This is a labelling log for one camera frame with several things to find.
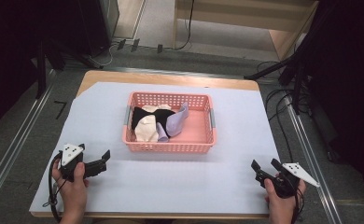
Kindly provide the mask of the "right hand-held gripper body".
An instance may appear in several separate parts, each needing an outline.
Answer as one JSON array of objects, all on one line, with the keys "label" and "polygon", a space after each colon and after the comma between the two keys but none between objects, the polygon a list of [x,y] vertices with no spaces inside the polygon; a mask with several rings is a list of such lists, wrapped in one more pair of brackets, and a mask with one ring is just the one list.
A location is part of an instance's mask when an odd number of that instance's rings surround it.
[{"label": "right hand-held gripper body", "polygon": [[273,186],[276,194],[280,198],[289,198],[296,195],[300,180],[313,185],[316,188],[320,187],[316,181],[307,171],[305,171],[297,162],[296,163],[282,163],[283,167],[287,170],[286,176],[272,176]]}]

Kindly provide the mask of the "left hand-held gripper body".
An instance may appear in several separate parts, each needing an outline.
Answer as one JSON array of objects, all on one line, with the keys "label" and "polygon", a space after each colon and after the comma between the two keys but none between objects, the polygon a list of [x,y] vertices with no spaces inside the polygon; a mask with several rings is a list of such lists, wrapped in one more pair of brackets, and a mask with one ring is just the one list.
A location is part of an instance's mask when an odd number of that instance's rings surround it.
[{"label": "left hand-held gripper body", "polygon": [[72,144],[66,144],[62,150],[62,159],[60,171],[62,177],[70,182],[74,181],[74,171],[79,162],[83,161],[83,151],[85,150],[85,145],[80,144],[74,146]]}]

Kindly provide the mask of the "person's right hand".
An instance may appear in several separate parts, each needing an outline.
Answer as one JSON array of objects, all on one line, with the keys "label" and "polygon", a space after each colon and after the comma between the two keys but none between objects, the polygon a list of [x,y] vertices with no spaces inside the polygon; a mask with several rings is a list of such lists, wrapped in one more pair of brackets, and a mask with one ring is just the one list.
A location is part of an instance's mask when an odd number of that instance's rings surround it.
[{"label": "person's right hand", "polygon": [[269,209],[271,211],[274,212],[276,209],[294,211],[296,207],[299,207],[302,204],[302,197],[306,191],[306,185],[303,180],[300,180],[299,182],[296,195],[285,199],[280,198],[276,194],[273,182],[270,179],[265,179],[264,184],[267,192],[265,201],[269,204]]}]

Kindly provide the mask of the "person's left hand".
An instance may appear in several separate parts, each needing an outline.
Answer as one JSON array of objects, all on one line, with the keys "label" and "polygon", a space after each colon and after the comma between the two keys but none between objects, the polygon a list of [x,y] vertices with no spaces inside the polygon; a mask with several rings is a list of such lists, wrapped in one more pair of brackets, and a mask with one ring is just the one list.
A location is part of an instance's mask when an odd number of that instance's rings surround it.
[{"label": "person's left hand", "polygon": [[67,206],[78,206],[84,208],[87,203],[87,187],[89,181],[84,179],[85,166],[83,162],[79,162],[74,171],[74,181],[70,182],[63,179],[59,170],[59,162],[57,159],[52,165],[52,177],[61,189],[63,204]]}]

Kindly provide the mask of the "white table cover sheet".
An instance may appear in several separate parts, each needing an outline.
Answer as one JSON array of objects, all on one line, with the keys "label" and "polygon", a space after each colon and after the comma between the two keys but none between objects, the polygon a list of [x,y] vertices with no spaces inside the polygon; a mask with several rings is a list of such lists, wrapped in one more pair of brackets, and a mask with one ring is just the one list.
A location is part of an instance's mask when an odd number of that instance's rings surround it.
[{"label": "white table cover sheet", "polygon": [[217,140],[206,154],[132,152],[122,141],[134,91],[195,93],[195,87],[98,82],[72,103],[57,146],[85,146],[87,161],[111,153],[91,178],[89,216],[243,216],[268,212],[251,167],[266,170],[278,153],[259,91],[203,88],[211,97]]}]

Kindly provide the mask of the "cream sock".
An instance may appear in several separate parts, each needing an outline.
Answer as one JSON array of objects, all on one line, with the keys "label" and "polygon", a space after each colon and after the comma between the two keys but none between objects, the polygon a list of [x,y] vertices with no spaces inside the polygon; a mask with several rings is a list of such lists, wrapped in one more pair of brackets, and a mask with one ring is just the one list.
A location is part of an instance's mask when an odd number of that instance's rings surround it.
[{"label": "cream sock", "polygon": [[141,118],[134,132],[138,142],[157,142],[159,134],[155,116],[149,115]]},{"label": "cream sock", "polygon": [[142,106],[142,109],[146,110],[147,112],[153,113],[157,109],[167,109],[172,110],[172,108],[169,105],[144,105]]}]

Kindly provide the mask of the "small lavender sock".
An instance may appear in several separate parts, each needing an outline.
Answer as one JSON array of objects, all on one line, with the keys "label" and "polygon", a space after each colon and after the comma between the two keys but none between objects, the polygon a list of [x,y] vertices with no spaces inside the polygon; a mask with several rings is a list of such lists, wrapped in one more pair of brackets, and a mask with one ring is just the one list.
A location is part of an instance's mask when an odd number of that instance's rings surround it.
[{"label": "small lavender sock", "polygon": [[156,128],[158,133],[158,141],[163,143],[168,142],[169,137],[159,122],[156,123]]}]

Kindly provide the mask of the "pink plastic basket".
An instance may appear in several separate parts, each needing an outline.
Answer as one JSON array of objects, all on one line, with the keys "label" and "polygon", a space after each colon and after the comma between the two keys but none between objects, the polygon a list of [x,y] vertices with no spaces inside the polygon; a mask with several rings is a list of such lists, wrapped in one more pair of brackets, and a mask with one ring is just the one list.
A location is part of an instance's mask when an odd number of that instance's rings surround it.
[{"label": "pink plastic basket", "polygon": [[[132,129],[133,109],[144,105],[169,105],[175,113],[189,103],[189,116],[180,134],[163,142],[138,142]],[[216,142],[216,126],[211,97],[207,94],[176,92],[140,92],[130,94],[122,131],[122,140],[131,151],[205,153]]]}]

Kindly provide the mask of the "black sock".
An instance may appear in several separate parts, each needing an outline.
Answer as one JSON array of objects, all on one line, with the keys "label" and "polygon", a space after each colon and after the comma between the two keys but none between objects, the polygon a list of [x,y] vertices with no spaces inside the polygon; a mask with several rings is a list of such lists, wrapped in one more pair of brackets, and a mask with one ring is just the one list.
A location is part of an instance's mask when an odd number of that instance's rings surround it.
[{"label": "black sock", "polygon": [[147,112],[146,110],[142,109],[141,107],[135,107],[133,109],[133,119],[132,119],[132,129],[135,130],[138,121],[149,115],[154,115],[156,118],[156,123],[159,122],[163,129],[166,131],[166,120],[169,116],[173,115],[175,112],[172,110],[167,109],[157,109],[153,113]]}]

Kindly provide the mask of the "large lavender sock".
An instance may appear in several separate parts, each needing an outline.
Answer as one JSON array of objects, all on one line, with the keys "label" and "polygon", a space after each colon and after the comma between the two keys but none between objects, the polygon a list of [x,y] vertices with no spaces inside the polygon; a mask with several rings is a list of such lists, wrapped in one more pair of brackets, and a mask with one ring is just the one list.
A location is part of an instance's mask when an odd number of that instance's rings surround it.
[{"label": "large lavender sock", "polygon": [[189,103],[183,103],[179,111],[169,116],[166,120],[166,132],[170,137],[180,134],[183,130],[185,119],[189,116]]}]

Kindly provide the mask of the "black stand legs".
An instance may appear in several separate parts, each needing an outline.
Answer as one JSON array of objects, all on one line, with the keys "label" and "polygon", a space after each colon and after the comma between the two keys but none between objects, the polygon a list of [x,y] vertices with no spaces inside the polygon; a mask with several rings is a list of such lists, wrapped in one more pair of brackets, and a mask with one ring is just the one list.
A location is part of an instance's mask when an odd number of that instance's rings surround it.
[{"label": "black stand legs", "polygon": [[320,36],[321,29],[324,23],[324,18],[318,19],[317,22],[312,26],[307,36],[302,40],[296,52],[293,53],[291,56],[279,63],[276,63],[275,65],[272,65],[262,71],[257,72],[254,75],[244,76],[244,79],[257,80],[260,77],[265,77],[266,75],[280,68],[285,68],[280,78],[278,78],[278,81],[282,86],[286,86],[292,78],[295,78],[294,90],[292,92],[292,108],[294,109],[296,114],[300,114],[299,97],[303,80],[303,70],[305,64],[308,61],[309,54],[312,53],[314,50],[315,42]]},{"label": "black stand legs", "polygon": [[39,99],[45,92],[47,87],[46,61],[56,70],[63,70],[65,61],[62,52],[72,56],[77,61],[89,68],[102,69],[102,65],[97,65],[84,58],[71,48],[67,47],[60,41],[53,38],[42,37],[37,43],[36,72],[37,72],[37,93],[36,99]]}]

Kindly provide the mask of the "dark cabinet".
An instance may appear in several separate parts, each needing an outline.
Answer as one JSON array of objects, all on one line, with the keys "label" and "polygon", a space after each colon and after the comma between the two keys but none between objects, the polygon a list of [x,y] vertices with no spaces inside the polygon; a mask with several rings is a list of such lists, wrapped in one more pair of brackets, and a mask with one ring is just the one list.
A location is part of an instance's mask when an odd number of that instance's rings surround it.
[{"label": "dark cabinet", "polygon": [[111,45],[119,20],[118,0],[77,0],[83,20],[86,54],[97,56]]}]

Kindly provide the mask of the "light wooden furniture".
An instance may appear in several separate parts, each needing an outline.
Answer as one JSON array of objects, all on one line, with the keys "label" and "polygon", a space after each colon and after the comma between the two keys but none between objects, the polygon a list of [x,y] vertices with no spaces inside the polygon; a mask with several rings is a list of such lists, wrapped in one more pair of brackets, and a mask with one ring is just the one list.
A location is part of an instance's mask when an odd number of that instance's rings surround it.
[{"label": "light wooden furniture", "polygon": [[174,0],[176,22],[188,19],[193,8],[194,21],[207,21],[267,29],[275,51],[284,60],[293,50],[302,33],[310,30],[319,5],[318,0]]}]

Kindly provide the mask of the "metal floor rail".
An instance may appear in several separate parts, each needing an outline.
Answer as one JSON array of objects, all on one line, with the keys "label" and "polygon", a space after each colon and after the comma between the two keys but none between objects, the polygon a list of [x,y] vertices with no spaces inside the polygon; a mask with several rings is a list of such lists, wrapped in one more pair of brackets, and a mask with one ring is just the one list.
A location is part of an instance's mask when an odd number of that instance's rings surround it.
[{"label": "metal floor rail", "polygon": [[314,150],[307,133],[303,127],[301,116],[297,115],[292,108],[292,99],[290,96],[286,97],[287,111],[294,126],[295,132],[300,141],[301,149],[304,158],[308,164],[311,175],[319,182],[319,187],[316,189],[320,202],[324,208],[329,224],[343,224],[341,216],[336,206],[336,202],[331,194],[329,186],[320,168],[320,165],[315,157]]},{"label": "metal floor rail", "polygon": [[170,71],[160,69],[144,69],[144,68],[128,68],[128,67],[104,67],[103,69],[94,69],[87,67],[71,66],[73,70],[80,71],[94,71],[94,72],[120,72],[120,73],[138,73],[138,74],[157,74],[157,75],[171,75],[171,76],[187,76],[187,77],[210,77],[210,78],[227,78],[227,79],[242,79],[243,74],[226,75],[215,73],[202,73],[202,72],[186,72],[186,71]]},{"label": "metal floor rail", "polygon": [[30,88],[0,120],[0,190],[48,101],[58,75],[57,70],[50,69],[44,93],[36,99],[36,90]]}]

